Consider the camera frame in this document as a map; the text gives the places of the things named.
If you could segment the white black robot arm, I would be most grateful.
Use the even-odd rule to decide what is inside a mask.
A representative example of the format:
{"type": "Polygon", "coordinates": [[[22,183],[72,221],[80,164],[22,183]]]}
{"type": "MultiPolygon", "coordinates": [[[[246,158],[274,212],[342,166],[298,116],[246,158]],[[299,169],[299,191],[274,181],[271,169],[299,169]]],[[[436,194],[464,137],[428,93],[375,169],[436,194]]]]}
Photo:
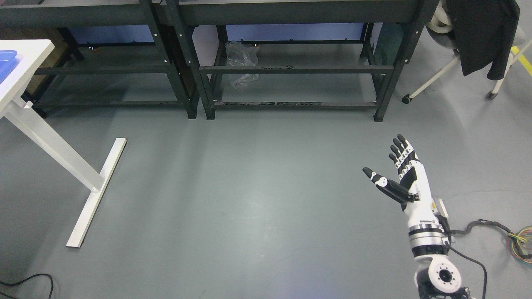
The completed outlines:
{"type": "Polygon", "coordinates": [[[420,224],[410,227],[409,239],[418,269],[414,281],[421,299],[471,299],[470,289],[462,286],[457,267],[449,260],[447,238],[441,226],[420,224]]]}

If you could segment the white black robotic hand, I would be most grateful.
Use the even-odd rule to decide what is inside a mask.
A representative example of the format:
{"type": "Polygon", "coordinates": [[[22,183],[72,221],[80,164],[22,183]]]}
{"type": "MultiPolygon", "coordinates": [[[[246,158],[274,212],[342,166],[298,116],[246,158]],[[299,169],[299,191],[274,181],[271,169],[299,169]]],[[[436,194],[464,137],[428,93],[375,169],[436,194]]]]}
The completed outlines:
{"type": "Polygon", "coordinates": [[[439,221],[433,213],[433,197],[429,186],[424,165],[420,161],[412,144],[401,134],[393,139],[392,153],[389,158],[393,161],[399,182],[382,176],[370,168],[363,168],[363,172],[370,181],[384,195],[398,202],[407,215],[407,227],[417,225],[434,225],[439,227],[439,221]]]}

